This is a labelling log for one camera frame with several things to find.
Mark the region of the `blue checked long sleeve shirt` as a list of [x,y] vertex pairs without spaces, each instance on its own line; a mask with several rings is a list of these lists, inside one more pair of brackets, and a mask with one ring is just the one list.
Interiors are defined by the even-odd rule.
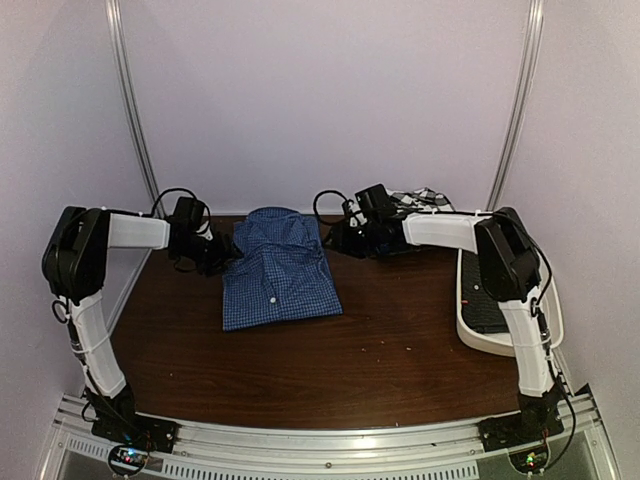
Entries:
[[259,208],[234,225],[233,241],[242,257],[223,275],[225,332],[343,313],[315,218]]

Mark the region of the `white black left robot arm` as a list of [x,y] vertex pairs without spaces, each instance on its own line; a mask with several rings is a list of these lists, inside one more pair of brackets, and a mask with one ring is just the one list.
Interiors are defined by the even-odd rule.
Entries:
[[102,308],[102,289],[112,249],[164,250],[172,260],[189,259],[198,274],[222,273],[242,254],[226,233],[203,222],[204,204],[178,200],[173,214],[106,208],[65,208],[42,258],[42,272],[55,299],[52,309],[66,325],[72,352],[85,378],[96,418],[94,435],[128,445],[168,451],[177,426],[137,413],[132,387],[118,365]]

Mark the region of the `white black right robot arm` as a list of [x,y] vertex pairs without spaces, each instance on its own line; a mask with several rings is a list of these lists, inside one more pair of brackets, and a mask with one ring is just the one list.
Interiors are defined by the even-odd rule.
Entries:
[[485,423],[486,435],[530,442],[563,429],[558,404],[566,393],[553,365],[552,335],[542,308],[549,263],[517,212],[398,212],[360,208],[330,225],[325,245],[355,258],[405,253],[422,246],[477,256],[481,286],[506,322],[518,367],[519,413]]

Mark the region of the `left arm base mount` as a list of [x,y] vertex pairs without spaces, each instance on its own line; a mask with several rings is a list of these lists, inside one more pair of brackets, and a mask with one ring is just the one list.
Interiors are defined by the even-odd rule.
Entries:
[[135,415],[133,421],[99,414],[93,422],[94,436],[148,452],[172,453],[178,431],[174,421]]

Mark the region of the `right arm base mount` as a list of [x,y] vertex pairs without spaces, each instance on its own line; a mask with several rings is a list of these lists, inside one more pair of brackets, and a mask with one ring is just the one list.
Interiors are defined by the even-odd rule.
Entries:
[[550,436],[564,432],[562,421],[554,416],[536,423],[525,421],[521,413],[490,417],[482,420],[477,427],[485,452],[541,443]]

